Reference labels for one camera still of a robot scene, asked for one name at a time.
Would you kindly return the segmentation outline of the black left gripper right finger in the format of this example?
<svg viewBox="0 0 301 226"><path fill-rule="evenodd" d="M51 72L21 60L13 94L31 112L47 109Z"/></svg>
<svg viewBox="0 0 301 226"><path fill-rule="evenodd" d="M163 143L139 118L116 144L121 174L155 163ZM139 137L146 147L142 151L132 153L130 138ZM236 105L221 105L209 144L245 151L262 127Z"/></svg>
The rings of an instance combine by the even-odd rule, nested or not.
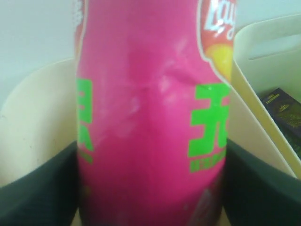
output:
<svg viewBox="0 0 301 226"><path fill-rule="evenodd" d="M233 226L299 226L301 181L228 139L223 205Z"/></svg>

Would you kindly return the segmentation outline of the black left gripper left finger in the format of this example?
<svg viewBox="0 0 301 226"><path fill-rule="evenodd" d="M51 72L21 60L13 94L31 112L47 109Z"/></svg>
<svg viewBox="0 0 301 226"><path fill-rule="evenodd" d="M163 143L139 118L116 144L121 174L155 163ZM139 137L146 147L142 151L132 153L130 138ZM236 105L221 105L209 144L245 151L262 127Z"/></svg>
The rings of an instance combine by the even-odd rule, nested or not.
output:
<svg viewBox="0 0 301 226"><path fill-rule="evenodd" d="M69 226L79 204L77 144L0 189L2 226Z"/></svg>

